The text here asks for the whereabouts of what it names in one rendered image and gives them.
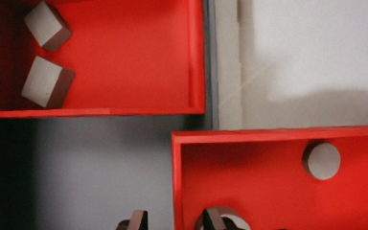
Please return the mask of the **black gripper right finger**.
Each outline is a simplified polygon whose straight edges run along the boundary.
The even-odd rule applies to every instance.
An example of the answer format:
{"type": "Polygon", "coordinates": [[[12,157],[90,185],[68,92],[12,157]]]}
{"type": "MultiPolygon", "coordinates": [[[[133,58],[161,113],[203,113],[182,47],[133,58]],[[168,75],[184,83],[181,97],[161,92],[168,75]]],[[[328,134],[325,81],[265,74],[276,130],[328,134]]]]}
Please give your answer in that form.
{"type": "Polygon", "coordinates": [[[217,209],[203,209],[203,230],[245,230],[229,217],[220,217],[217,209]]]}

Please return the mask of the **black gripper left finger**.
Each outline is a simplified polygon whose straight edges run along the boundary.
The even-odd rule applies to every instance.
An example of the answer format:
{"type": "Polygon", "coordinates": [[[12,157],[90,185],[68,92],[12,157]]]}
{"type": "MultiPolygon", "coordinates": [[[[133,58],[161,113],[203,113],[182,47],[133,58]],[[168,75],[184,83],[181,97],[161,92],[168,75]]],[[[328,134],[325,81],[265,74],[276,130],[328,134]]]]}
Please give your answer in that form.
{"type": "Polygon", "coordinates": [[[116,230],[149,230],[148,211],[134,211],[131,219],[120,221],[116,230]]]}

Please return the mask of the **grey metal shelf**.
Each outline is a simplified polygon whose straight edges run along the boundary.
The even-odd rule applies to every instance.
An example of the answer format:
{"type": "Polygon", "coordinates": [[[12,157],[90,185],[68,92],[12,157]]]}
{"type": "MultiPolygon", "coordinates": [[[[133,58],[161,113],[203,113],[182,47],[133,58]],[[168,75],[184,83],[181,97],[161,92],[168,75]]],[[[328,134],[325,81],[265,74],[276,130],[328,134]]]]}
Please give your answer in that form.
{"type": "Polygon", "coordinates": [[[215,0],[203,20],[206,114],[0,119],[0,230],[173,230],[172,131],[219,130],[215,0]]]}

